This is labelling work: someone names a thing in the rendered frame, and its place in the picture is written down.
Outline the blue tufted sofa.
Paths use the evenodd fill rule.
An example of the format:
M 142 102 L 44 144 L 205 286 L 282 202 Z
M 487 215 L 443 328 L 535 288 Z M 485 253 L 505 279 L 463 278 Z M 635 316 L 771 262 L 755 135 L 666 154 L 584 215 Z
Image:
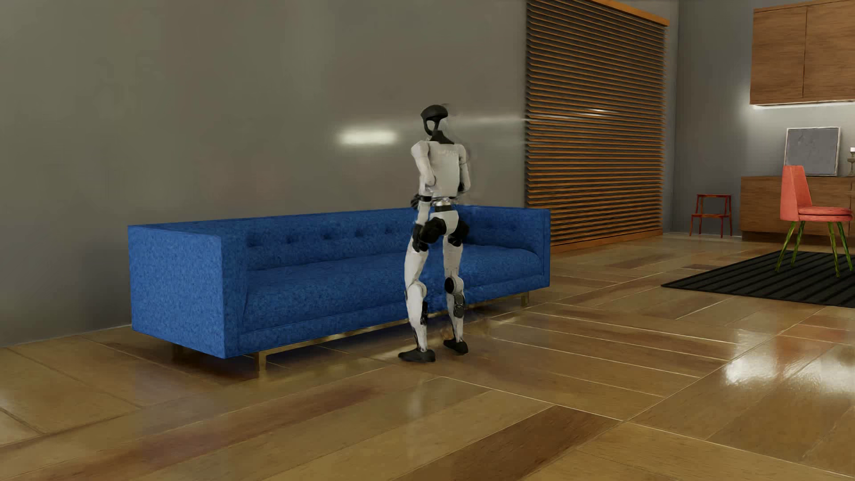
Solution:
M 132 225 L 135 331 L 227 359 L 266 355 L 408 320 L 433 362 L 426 323 L 445 312 L 460 355 L 464 315 L 550 283 L 550 211 L 448 205 L 422 226 L 408 209 Z

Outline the wooden wall cabinet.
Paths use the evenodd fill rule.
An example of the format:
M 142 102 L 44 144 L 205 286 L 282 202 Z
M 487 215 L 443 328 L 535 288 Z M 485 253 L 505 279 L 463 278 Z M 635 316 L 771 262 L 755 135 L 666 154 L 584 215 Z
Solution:
M 855 0 L 755 8 L 750 104 L 855 102 Z

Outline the wooden sideboard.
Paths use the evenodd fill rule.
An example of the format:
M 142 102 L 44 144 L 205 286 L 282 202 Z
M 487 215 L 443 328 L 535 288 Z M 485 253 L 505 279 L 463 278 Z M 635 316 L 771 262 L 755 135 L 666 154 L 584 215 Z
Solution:
M 807 176 L 815 206 L 848 207 L 855 212 L 855 177 Z M 744 241 L 781 245 L 790 223 L 780 218 L 780 176 L 743 176 L 738 208 Z

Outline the white humanoid robot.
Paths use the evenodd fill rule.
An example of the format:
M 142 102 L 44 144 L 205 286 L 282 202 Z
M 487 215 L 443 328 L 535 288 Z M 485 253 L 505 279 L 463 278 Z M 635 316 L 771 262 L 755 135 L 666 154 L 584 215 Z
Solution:
M 416 347 L 401 352 L 399 358 L 412 363 L 435 361 L 435 354 L 427 344 L 428 290 L 420 277 L 428 259 L 429 246 L 437 240 L 442 240 L 444 291 L 453 335 L 452 339 L 444 340 L 444 345 L 459 355 L 468 352 L 463 338 L 464 280 L 460 277 L 468 225 L 459 217 L 456 199 L 469 191 L 471 180 L 465 147 L 448 139 L 440 128 L 441 121 L 447 116 L 448 110 L 441 104 L 426 107 L 421 118 L 427 139 L 417 141 L 411 148 L 419 173 L 419 189 L 411 201 L 416 218 L 405 254 L 403 279 L 408 319 Z

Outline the wooden slatted wall panel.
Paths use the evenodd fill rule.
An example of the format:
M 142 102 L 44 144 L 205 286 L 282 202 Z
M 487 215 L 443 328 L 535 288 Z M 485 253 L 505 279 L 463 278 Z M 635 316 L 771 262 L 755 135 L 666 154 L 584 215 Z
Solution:
M 525 203 L 554 253 L 661 235 L 664 17 L 618 0 L 527 0 Z

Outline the black striped rug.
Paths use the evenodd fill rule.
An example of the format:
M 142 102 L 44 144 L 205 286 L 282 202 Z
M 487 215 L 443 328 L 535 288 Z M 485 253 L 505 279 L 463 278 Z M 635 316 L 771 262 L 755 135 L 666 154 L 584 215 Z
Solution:
M 778 253 L 767 253 L 736 264 L 703 271 L 663 284 L 667 289 L 720 293 L 773 301 L 789 301 L 855 309 L 855 271 L 840 255 L 839 277 L 831 253 L 800 252 L 791 265 L 787 251 L 775 269 Z

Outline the grey framed picture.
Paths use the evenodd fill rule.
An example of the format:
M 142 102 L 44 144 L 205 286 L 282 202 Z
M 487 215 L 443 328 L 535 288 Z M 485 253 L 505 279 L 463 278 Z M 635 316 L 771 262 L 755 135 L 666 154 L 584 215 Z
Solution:
M 784 164 L 802 166 L 806 176 L 838 176 L 839 126 L 789 127 Z

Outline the orange chair with green legs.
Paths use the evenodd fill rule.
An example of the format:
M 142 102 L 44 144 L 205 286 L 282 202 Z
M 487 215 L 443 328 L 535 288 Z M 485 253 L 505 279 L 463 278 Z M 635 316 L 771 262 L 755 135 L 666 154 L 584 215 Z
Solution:
M 810 188 L 803 166 L 784 166 L 782 169 L 782 187 L 780 192 L 780 218 L 790 223 L 785 242 L 775 263 L 775 271 L 780 271 L 787 253 L 787 247 L 793 235 L 796 235 L 790 265 L 794 265 L 807 223 L 826 224 L 832 254 L 834 255 L 835 274 L 839 277 L 837 260 L 837 239 L 844 250 L 849 270 L 855 272 L 849 251 L 847 235 L 843 224 L 855 220 L 852 209 L 847 207 L 820 206 L 812 202 Z

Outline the small red stool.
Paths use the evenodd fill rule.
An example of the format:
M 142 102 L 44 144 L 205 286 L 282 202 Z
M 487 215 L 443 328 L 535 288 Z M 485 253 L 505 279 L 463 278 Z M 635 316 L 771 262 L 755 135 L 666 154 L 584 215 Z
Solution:
M 704 210 L 704 202 L 706 200 L 721 200 L 721 212 L 706 212 Z M 698 193 L 696 195 L 694 212 L 691 215 L 689 235 L 692 235 L 695 227 L 697 227 L 698 234 L 702 235 L 703 221 L 705 219 L 718 219 L 720 221 L 720 237 L 724 236 L 725 226 L 728 227 L 729 236 L 732 236 L 732 195 L 718 193 Z

